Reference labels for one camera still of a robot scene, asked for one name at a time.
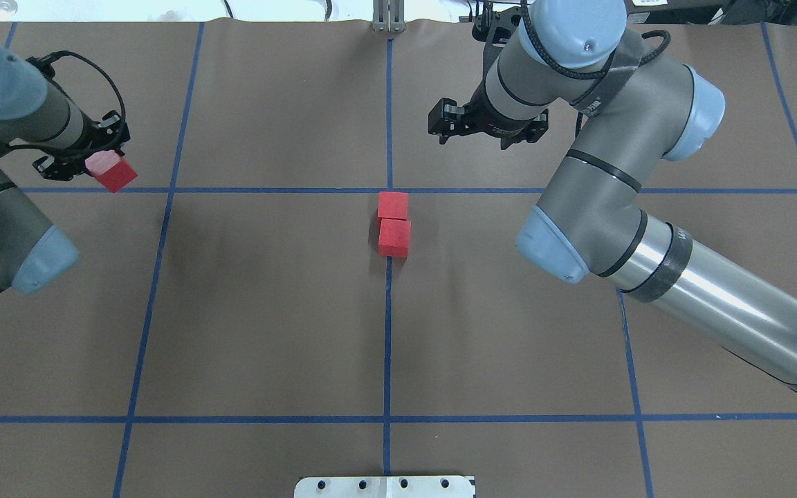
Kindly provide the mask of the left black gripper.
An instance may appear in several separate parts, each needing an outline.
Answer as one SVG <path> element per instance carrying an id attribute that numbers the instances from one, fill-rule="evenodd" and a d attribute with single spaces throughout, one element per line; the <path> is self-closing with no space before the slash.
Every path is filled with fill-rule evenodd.
<path id="1" fill-rule="evenodd" d="M 84 174 L 84 161 L 97 151 L 114 151 L 124 157 L 122 148 L 127 141 L 129 126 L 124 117 L 120 114 L 105 114 L 101 122 L 86 120 L 79 141 L 71 147 L 77 152 L 67 154 L 66 158 L 38 158 L 33 162 L 33 167 L 45 180 L 71 182 L 75 177 Z"/>

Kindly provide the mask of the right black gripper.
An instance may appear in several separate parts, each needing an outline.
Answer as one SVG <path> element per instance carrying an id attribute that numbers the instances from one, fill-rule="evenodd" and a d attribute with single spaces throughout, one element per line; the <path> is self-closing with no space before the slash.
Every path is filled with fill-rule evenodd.
<path id="1" fill-rule="evenodd" d="M 429 112 L 429 134 L 445 145 L 455 136 L 487 133 L 501 138 L 501 150 L 515 144 L 535 144 L 549 130 L 549 111 L 521 120 L 503 116 L 485 100 L 458 105 L 452 99 L 439 99 Z"/>

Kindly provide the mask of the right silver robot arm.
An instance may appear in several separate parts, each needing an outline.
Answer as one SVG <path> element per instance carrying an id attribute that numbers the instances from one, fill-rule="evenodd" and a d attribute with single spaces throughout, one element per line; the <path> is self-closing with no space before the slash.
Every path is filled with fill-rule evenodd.
<path id="1" fill-rule="evenodd" d="M 520 21 L 469 102 L 429 113 L 440 144 L 487 133 L 501 148 L 533 144 L 548 110 L 584 119 L 517 236 L 519 252 L 554 277 L 604 278 L 797 393 L 797 299 L 639 209 L 662 160 L 696 154 L 720 126 L 720 89 L 665 54 L 664 30 L 638 33 L 621 1 L 522 2 Z"/>

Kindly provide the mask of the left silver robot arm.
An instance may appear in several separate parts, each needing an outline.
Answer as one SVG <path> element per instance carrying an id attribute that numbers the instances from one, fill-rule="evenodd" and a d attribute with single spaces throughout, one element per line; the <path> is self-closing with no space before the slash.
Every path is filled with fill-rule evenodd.
<path id="1" fill-rule="evenodd" d="M 136 179 L 122 150 L 129 141 L 125 102 L 93 120 L 55 80 L 53 65 L 69 50 L 22 57 L 0 46 L 0 158 L 19 150 L 42 154 L 33 167 L 46 180 L 88 174 L 110 192 Z M 0 168 L 0 294 L 30 295 L 76 264 L 78 249 Z"/>

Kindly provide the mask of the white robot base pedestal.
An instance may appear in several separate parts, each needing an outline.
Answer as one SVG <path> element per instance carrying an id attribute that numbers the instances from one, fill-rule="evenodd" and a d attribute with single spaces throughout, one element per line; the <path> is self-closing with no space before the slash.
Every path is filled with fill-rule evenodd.
<path id="1" fill-rule="evenodd" d="M 294 497 L 475 497 L 473 477 L 399 475 L 310 477 L 298 480 Z"/>

